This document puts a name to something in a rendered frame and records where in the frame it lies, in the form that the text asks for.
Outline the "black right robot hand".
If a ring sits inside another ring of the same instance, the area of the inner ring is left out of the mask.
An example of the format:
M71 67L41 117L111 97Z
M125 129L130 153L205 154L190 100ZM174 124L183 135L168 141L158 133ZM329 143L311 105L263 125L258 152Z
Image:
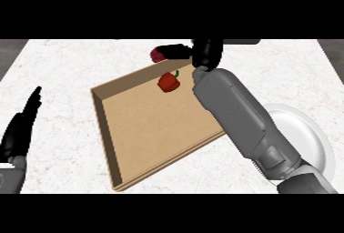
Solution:
M192 59L195 68L205 67L210 72L217 68L223 52L221 39L195 39L193 46L165 45L167 59Z

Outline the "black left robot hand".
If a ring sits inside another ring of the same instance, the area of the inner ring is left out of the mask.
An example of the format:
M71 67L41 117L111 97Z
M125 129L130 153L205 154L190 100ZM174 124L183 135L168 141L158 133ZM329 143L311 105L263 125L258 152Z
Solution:
M31 144L32 126L40 108L38 86L28 97L22 112L16 113L7 124L7 129L0 141L0 163L7 163L7 159L16 156L26 156Z

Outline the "red bell pepper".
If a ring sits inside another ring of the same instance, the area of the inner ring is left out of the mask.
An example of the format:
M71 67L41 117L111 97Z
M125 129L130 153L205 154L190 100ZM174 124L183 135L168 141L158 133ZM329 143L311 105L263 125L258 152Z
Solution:
M164 92L171 92L180 86L180 82L177 80L177 77L179 77L179 72L174 72L174 73L167 72L161 76L161 78L156 82L156 85Z

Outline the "shallow brown cardboard box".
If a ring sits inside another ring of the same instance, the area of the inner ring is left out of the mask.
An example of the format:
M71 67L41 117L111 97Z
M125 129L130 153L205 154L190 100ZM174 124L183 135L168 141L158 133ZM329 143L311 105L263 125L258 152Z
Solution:
M179 72L180 86L156 85ZM112 189L122 191L217 140L223 129L193 96L192 62L164 60L91 88Z

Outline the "white round plate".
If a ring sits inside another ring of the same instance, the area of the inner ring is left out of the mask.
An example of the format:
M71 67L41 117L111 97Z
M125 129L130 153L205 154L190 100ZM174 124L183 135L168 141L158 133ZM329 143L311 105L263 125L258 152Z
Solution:
M301 158L319 169L326 180L332 181L336 168L335 154L328 137L314 120L291 106L267 104L264 108Z

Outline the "dark grey flat object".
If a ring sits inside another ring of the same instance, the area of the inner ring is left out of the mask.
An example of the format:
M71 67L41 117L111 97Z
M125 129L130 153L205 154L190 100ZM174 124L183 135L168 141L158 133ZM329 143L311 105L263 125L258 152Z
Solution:
M260 39L223 39L223 45L257 45L260 41Z

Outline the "dark red round fruit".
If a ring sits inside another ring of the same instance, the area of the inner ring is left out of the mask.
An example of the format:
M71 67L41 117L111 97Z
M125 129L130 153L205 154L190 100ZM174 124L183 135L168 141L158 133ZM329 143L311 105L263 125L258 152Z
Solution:
M153 63L158 63L159 61L167 59L167 51L164 46L158 46L150 51L150 59Z

